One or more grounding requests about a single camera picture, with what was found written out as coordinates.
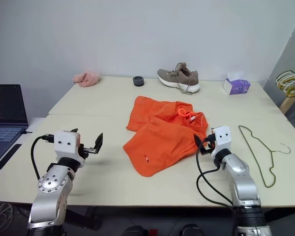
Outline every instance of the purple tissue box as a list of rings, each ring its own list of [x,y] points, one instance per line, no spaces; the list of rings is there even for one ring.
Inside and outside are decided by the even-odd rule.
[[[250,83],[247,80],[233,80],[228,78],[224,81],[223,89],[229,95],[247,93]]]

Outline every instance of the laptop screen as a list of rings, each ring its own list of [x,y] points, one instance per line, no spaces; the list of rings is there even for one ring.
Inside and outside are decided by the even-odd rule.
[[[27,125],[20,85],[0,85],[0,124]]]

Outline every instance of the tissue box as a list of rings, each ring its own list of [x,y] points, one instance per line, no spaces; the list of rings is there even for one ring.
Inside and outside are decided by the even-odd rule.
[[[224,81],[223,89],[229,95],[247,93],[250,83],[243,78],[243,72],[229,73],[228,78]]]

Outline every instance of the pink slipper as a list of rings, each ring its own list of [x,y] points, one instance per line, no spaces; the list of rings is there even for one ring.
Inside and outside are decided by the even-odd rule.
[[[73,82],[79,83],[81,87],[89,87],[95,85],[98,83],[99,80],[100,74],[93,71],[86,71],[73,77]]]

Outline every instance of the orange shorts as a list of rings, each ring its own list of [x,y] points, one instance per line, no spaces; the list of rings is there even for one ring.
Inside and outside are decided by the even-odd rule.
[[[178,113],[183,109],[190,116]],[[202,112],[195,113],[191,104],[159,102],[139,96],[134,102],[127,129],[137,133],[123,149],[139,174],[149,177],[194,154],[194,134],[201,140],[208,124]]]

